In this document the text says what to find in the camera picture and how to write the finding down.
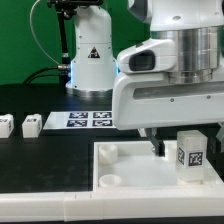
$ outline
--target warning label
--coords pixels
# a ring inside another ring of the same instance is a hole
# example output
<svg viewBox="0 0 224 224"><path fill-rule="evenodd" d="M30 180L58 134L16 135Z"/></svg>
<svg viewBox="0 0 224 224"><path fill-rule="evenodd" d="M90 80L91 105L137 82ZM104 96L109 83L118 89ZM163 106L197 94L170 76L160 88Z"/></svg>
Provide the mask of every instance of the warning label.
<svg viewBox="0 0 224 224"><path fill-rule="evenodd" d="M100 58L100 55L95 47L92 49L88 58Z"/></svg>

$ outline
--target circular hole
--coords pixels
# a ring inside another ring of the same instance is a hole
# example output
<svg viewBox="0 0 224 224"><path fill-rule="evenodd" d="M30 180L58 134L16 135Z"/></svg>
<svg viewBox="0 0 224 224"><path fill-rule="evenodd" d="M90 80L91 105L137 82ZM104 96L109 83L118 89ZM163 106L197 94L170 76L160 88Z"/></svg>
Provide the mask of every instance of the circular hole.
<svg viewBox="0 0 224 224"><path fill-rule="evenodd" d="M104 150L104 151L114 151L117 149L117 146L116 145L101 145L100 146L100 150Z"/></svg>
<svg viewBox="0 0 224 224"><path fill-rule="evenodd" d="M121 182L121 177L113 174L102 176L99 180L100 187L118 187Z"/></svg>
<svg viewBox="0 0 224 224"><path fill-rule="evenodd" d="M178 21L178 20L180 20L180 19L181 19L180 16L174 16L174 17L173 17L173 21Z"/></svg>

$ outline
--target black cable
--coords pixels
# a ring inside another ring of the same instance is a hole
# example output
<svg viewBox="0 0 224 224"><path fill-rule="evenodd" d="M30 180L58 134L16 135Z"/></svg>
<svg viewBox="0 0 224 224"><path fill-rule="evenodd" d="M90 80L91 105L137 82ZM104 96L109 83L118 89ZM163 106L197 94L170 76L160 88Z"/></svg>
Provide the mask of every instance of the black cable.
<svg viewBox="0 0 224 224"><path fill-rule="evenodd" d="M32 73L30 76L28 76L24 81L23 81L23 84L28 84L30 79L32 79L33 77L43 73L43 72L46 72L46 71L51 71L51 70L56 70L58 69L57 66L54 66L54 67L46 67L46 68L42 68L34 73Z"/></svg>
<svg viewBox="0 0 224 224"><path fill-rule="evenodd" d="M64 11L59 10L57 12L58 17L58 24L59 24L59 31L60 31L60 39L61 39L61 48L62 48L62 64L70 65L71 59L68 52L68 44L67 44L67 37L65 32L65 23L64 23ZM63 86L69 81L68 76L60 77L59 82Z"/></svg>
<svg viewBox="0 0 224 224"><path fill-rule="evenodd" d="M39 79L39 78L45 78L45 77L60 77L65 76L65 73L59 73L59 74L44 74L44 75L36 75L32 77L26 84L30 84L33 80Z"/></svg>

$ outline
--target black table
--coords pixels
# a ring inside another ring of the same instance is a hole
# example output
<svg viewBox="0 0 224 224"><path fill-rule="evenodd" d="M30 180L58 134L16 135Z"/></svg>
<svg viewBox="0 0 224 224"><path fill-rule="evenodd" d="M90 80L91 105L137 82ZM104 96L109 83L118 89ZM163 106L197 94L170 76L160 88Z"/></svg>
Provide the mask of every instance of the black table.
<svg viewBox="0 0 224 224"><path fill-rule="evenodd" d="M57 84L3 85L0 86L0 96L0 115L13 114L15 119L10 138L0 139L0 193L91 191L94 142L142 140L137 130L116 129L42 130L38 139L23 139L22 123L27 115L41 114L44 124L52 111L110 111L111 99L88 100L69 96ZM202 129L217 132L216 126L202 126ZM164 139L170 139L178 130L161 129L159 133ZM223 156L210 154L211 161L224 161ZM220 167L220 174L224 173L223 168ZM224 217L85 223L223 224Z"/></svg>

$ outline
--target cable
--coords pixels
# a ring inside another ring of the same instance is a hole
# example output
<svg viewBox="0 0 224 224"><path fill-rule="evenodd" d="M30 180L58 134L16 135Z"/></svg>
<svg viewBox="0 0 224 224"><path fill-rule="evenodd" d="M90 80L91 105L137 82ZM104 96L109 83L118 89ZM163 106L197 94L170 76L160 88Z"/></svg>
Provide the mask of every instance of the cable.
<svg viewBox="0 0 224 224"><path fill-rule="evenodd" d="M105 7L106 8L106 11L109 12L109 4L108 4L108 1L107 0L105 0L105 6L106 6Z"/></svg>
<svg viewBox="0 0 224 224"><path fill-rule="evenodd" d="M35 34L35 31L34 31L34 26L33 26L33 14L34 14L34 10L36 8L36 6L38 5L38 3L40 3L41 0L37 0L34 5L32 6L32 9L30 11L30 29L31 29L31 32L32 32L32 35L33 35L33 38L37 44L37 46L40 48L40 50L50 59L52 60L53 62L55 62L56 64L59 64L55 59L53 59L43 48L43 46L41 45L41 43L39 42L36 34Z"/></svg>
<svg viewBox="0 0 224 224"><path fill-rule="evenodd" d="M26 84L30 84L33 80L39 79L39 78L56 77L56 76L64 76L64 75L65 75L64 73L37 75L37 76L34 76L33 78L31 78Z"/></svg>
<svg viewBox="0 0 224 224"><path fill-rule="evenodd" d="M33 77L39 75L40 73L43 73L43 72L46 72L46 71L51 71L51 70L56 70L58 69L57 66L55 67L47 67L47 68L42 68L34 73L32 73L30 76L28 76L24 81L23 81L23 84L28 84L30 79L32 79Z"/></svg>

